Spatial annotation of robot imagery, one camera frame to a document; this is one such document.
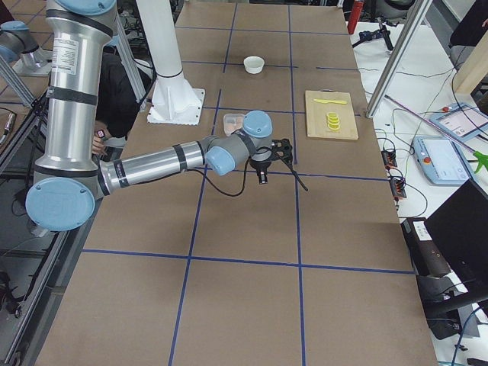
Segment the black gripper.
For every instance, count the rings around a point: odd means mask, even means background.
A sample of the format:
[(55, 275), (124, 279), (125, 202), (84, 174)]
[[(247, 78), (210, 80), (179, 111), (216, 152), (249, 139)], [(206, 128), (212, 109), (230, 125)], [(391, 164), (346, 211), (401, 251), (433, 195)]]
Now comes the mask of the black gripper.
[(265, 185), (268, 183), (268, 167), (271, 165), (271, 151), (261, 149), (251, 157), (251, 167), (256, 170), (258, 183)]

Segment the person hand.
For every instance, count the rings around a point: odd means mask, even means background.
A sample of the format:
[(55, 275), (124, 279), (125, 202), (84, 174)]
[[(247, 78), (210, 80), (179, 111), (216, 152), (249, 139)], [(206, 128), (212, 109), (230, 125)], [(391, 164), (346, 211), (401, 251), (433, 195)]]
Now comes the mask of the person hand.
[(93, 136), (91, 153), (95, 155), (105, 155), (105, 144), (104, 142), (108, 139), (107, 134), (103, 129), (96, 130)]

